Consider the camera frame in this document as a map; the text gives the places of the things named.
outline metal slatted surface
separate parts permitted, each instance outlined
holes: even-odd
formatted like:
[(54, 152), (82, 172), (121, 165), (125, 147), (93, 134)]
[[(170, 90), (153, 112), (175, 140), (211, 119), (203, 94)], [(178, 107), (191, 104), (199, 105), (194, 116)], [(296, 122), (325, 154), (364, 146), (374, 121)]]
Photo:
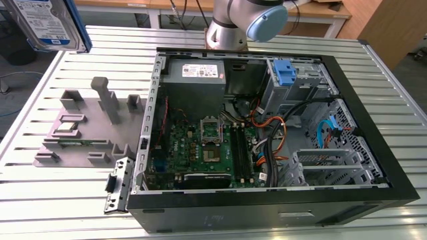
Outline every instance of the metal slatted surface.
[[(203, 48), (202, 31), (87, 27), (90, 54), (61, 52), (0, 145), (0, 235), (6, 238), (111, 239), (149, 237), (130, 214), (105, 216), (105, 184), (110, 169), (37, 168), (34, 157), (59, 109), (65, 89), (83, 97), (95, 76), (110, 79), (118, 98), (147, 97), (157, 47)], [(354, 40), (281, 36), (249, 42), (251, 51), (334, 55), (385, 136), (422, 199), (382, 210), (345, 226), (222, 232), (223, 239), (389, 239), (427, 236), (427, 128), (405, 92), (385, 75), (365, 47)], [(218, 239), (214, 233), (198, 233)], [(162, 236), (189, 239), (186, 234)]]

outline motherboard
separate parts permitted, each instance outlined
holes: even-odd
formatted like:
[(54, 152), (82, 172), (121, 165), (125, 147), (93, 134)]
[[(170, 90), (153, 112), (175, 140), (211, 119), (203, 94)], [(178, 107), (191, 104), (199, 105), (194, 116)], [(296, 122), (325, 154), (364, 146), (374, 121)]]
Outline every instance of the motherboard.
[(174, 124), (167, 156), (153, 157), (151, 189), (255, 188), (253, 144), (257, 130), (233, 124)]

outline green motherboard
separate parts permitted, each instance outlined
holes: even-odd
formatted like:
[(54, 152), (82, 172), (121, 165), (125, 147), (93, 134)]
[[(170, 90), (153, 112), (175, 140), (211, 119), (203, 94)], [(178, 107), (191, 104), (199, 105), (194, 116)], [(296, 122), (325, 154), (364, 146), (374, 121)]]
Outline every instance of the green motherboard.
[[(242, 128), (241, 126), (215, 124), (203, 125), (203, 136), (209, 138), (218, 137), (221, 141), (217, 143), (206, 142), (202, 139), (201, 124), (175, 124), (171, 127), (170, 145), (166, 159), (154, 159), (157, 173), (153, 182), (155, 189), (174, 190), (177, 189), (178, 178), (185, 174), (230, 174), (230, 188), (255, 188), (259, 182), (254, 179), (253, 167), (253, 139), (257, 137), (257, 130), (253, 127)], [(245, 132), (245, 144), (247, 144), (247, 170), (250, 171), (250, 179), (235, 177), (234, 162), (234, 143), (233, 131), (239, 129)]]

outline blue drive bay latch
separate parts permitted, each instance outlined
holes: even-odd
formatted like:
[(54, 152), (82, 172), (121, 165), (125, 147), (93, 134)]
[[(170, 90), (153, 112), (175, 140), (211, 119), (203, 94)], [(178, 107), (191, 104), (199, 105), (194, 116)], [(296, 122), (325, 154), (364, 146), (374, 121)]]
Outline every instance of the blue drive bay latch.
[(293, 86), (297, 79), (297, 69), (289, 60), (274, 60), (274, 71), (279, 78), (279, 85)]

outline blue hard drive label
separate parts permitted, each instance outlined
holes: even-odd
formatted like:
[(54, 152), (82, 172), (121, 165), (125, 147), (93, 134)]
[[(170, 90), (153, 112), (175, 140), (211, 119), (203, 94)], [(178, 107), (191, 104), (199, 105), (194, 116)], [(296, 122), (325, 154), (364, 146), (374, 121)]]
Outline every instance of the blue hard drive label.
[(65, 25), (53, 10), (51, 0), (15, 0), (37, 37), (51, 45), (67, 45), (71, 42)]

